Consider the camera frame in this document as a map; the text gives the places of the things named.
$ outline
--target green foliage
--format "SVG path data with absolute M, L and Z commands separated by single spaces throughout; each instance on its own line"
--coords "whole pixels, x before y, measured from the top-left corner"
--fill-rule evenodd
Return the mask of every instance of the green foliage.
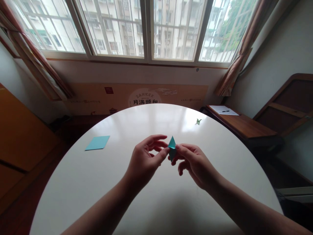
M 228 12 L 228 18 L 224 20 L 222 24 L 221 31 L 218 37 L 224 37 L 224 40 L 221 42 L 221 45 L 216 49 L 219 52 L 224 51 L 227 46 L 227 51 L 236 50 L 238 47 L 240 40 L 246 30 L 246 27 L 249 22 L 249 18 L 251 16 L 251 12 L 240 16 L 237 18 L 239 14 L 240 7 L 242 6 L 241 13 L 247 11 L 248 9 L 253 8 L 257 0 L 232 0 L 231 7 Z

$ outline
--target brown curtain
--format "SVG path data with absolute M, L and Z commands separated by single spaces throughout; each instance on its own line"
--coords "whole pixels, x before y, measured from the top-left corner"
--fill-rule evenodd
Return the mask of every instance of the brown curtain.
M 0 24 L 7 30 L 8 37 L 16 51 L 48 98 L 52 101 L 71 98 L 73 94 L 69 87 L 61 80 L 40 50 L 34 46 L 24 33 L 23 28 L 4 0 L 0 0 Z
M 250 49 L 260 33 L 263 25 L 268 19 L 270 13 L 273 11 L 277 1 L 273 0 L 259 0 L 257 2 L 254 14 L 247 26 L 245 34 L 242 37 L 242 43 L 238 52 L 237 58 L 228 68 L 226 74 L 219 82 L 215 89 L 215 94 L 218 96 L 230 96 L 232 88 L 242 70 L 248 56 Z

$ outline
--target left hand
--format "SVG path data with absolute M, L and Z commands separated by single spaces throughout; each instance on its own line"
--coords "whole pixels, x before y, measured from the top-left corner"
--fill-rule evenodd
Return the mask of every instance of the left hand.
M 141 190 L 150 181 L 170 152 L 168 144 L 160 141 L 166 138 L 166 135 L 151 135 L 135 146 L 124 176 L 135 189 Z M 157 155 L 149 153 L 152 150 L 159 153 Z

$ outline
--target table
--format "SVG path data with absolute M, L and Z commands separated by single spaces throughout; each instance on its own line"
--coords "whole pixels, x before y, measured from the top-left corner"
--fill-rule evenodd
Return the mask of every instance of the table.
M 274 156 L 282 149 L 284 140 L 281 136 L 277 135 L 277 132 L 234 110 L 232 107 L 228 105 L 225 106 L 239 115 L 220 115 L 209 105 L 202 107 L 200 112 L 202 113 L 205 110 L 207 116 L 213 118 L 229 129 L 241 140 L 241 142 L 243 142 L 254 156 Z
M 124 175 L 134 146 L 152 134 L 198 145 L 213 166 L 243 191 L 282 213 L 264 171 L 227 128 L 189 108 L 146 104 L 122 110 L 87 131 L 52 174 L 38 204 L 31 235 L 60 234 Z M 110 135 L 104 149 L 84 151 L 94 136 Z M 220 206 L 165 160 L 137 195 L 115 234 L 242 234 Z

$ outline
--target paper sheet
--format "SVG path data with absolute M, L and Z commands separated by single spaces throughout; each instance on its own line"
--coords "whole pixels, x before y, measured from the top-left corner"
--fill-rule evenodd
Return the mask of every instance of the paper sheet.
M 172 136 L 171 141 L 170 141 L 170 143 L 168 145 L 168 147 L 170 148 L 169 155 L 170 155 L 171 162 L 173 161 L 173 159 L 175 157 L 175 154 L 176 154 L 175 146 L 176 146 L 176 143 L 175 143 L 174 137 Z
M 110 136 L 96 136 L 92 139 L 92 141 L 87 146 L 86 150 L 94 150 L 94 149 L 103 149 L 107 144 Z
M 235 116 L 239 116 L 237 113 L 232 111 L 230 108 L 227 108 L 226 106 L 210 105 L 210 107 L 215 112 L 217 112 L 220 115 L 235 115 Z

